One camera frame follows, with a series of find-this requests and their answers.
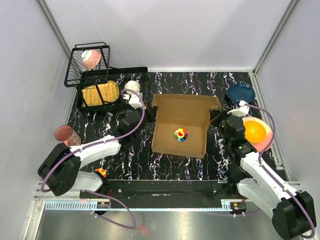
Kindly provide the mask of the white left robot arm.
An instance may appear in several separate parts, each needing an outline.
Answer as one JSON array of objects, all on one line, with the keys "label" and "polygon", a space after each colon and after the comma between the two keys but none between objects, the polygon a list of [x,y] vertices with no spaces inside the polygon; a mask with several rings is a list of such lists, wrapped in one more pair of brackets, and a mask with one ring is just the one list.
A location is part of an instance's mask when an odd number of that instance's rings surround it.
[{"label": "white left robot arm", "polygon": [[81,169],[99,159],[117,155],[130,141],[136,139],[146,122],[155,119],[151,106],[133,110],[117,126],[115,135],[76,146],[57,144],[37,170],[43,180],[40,190],[62,196],[70,190],[89,190],[95,197],[108,193],[105,176],[97,170]]}]

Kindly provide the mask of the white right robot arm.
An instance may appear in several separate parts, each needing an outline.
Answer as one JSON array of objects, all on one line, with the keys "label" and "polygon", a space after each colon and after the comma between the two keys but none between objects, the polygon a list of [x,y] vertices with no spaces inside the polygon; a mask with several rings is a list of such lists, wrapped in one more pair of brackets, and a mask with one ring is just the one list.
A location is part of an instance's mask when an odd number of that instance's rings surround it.
[{"label": "white right robot arm", "polygon": [[245,139],[242,117],[221,111],[211,124],[220,130],[230,159],[228,195],[252,201],[268,215],[282,239],[313,238],[317,220],[312,196],[306,191],[297,191],[263,160]]}]

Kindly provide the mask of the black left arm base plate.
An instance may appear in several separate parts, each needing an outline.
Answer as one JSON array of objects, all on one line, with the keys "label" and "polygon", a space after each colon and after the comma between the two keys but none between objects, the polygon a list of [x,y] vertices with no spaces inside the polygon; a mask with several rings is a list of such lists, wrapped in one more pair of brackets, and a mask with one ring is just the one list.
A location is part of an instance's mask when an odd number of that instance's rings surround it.
[{"label": "black left arm base plate", "polygon": [[201,180],[105,180],[93,193],[119,200],[147,199],[183,203],[212,200],[219,189]]}]

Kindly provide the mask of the colourful flower toy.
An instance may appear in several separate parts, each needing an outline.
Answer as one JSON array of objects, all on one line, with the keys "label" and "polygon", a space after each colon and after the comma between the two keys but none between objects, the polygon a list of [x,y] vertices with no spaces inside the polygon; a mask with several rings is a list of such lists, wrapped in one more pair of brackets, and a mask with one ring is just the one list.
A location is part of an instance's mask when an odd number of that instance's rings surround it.
[{"label": "colourful flower toy", "polygon": [[178,141],[178,142],[184,142],[190,133],[184,129],[184,128],[178,128],[173,132],[173,137]]}]

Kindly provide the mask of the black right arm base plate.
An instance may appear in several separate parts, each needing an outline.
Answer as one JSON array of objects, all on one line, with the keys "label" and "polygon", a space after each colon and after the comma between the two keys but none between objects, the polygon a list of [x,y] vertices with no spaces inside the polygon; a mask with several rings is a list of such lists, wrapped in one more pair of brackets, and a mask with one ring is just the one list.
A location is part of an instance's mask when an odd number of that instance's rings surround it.
[{"label": "black right arm base plate", "polygon": [[232,181],[213,181],[210,185],[213,199],[249,200],[239,193],[237,185]]}]

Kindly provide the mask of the brown cardboard box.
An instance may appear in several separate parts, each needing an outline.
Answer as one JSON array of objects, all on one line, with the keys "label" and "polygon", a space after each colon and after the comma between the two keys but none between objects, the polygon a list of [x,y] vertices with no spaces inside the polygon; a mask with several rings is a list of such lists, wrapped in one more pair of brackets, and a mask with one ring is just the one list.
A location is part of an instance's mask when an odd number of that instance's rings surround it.
[{"label": "brown cardboard box", "polygon": [[[152,100],[156,108],[155,128],[151,144],[154,153],[202,159],[206,153],[207,132],[211,111],[220,111],[216,96],[191,94],[156,94]],[[189,136],[177,141],[173,133],[183,128]]]}]

